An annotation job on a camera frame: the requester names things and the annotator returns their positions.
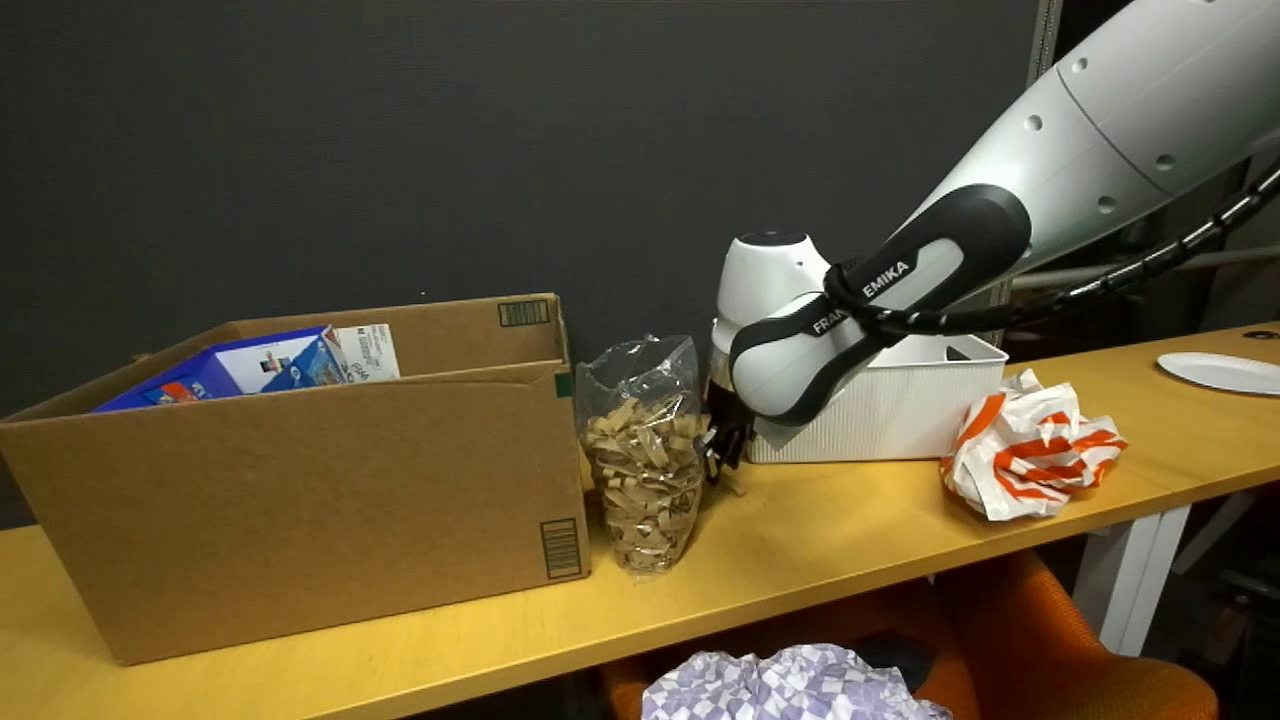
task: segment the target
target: crumpled paper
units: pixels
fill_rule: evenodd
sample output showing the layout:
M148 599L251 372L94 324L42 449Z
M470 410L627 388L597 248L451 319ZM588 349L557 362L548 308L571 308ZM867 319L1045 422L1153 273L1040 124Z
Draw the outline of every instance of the crumpled paper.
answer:
M946 720L896 667L872 667L839 645L798 645L776 657L695 651L644 690L644 720Z
M986 519L1057 516L1071 494L1118 467L1124 436L1114 415L1084 415L1071 383L1045 388L1021 372L972 404L946 485Z

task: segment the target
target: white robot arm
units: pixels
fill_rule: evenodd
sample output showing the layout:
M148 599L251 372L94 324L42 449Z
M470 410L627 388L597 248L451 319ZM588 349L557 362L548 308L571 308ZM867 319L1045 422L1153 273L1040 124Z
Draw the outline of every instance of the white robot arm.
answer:
M734 239L712 383L814 422L901 340L867 313L946 313L1172 206L1280 139L1276 0L1138 0L1045 72L861 268L814 239Z

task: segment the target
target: black wall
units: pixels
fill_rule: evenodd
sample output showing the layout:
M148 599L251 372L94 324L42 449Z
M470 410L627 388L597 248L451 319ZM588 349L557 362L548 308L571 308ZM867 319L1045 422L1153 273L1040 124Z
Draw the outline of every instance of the black wall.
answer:
M551 288L703 334L738 223L861 257L1034 0L10 0L0 412L234 316Z

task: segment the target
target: white machine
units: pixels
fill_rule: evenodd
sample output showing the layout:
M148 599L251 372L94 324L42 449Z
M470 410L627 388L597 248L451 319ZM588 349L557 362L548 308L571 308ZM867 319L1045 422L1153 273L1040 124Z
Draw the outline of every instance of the white machine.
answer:
M1108 235L1276 139L1280 0L1138 0L1045 72L867 265L828 265L806 235L734 239L712 383L756 415L806 426L904 334L968 334L948 316L958 299ZM1280 171L1267 171L1242 206L1101 284L1175 265L1276 192Z

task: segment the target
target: orange object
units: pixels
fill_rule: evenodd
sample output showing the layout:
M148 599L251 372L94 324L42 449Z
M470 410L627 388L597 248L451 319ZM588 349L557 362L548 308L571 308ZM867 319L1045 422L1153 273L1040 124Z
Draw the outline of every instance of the orange object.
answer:
M954 707L958 720L1211 720L1220 714L1215 694L1188 667L1114 657L1038 551L618 662L600 667L600 685L612 714L638 720L644 690L695 647L771 657L790 645L856 647L877 636L938 651L917 695Z

